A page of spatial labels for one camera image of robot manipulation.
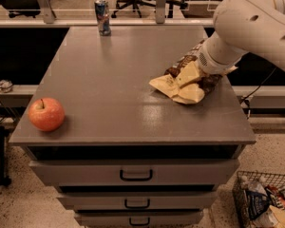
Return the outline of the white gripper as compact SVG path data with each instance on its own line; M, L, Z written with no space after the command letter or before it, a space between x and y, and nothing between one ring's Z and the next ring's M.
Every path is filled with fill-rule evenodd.
M198 44L197 62L191 61L176 77L179 87L192 84L200 80L204 74L223 74L237 70L235 66L247 51L228 45L216 32Z

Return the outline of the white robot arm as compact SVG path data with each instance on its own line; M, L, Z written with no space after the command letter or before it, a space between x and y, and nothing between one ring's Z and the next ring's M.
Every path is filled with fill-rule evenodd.
M285 86L285 0L223 0L198 45L199 87L231 75L236 86Z

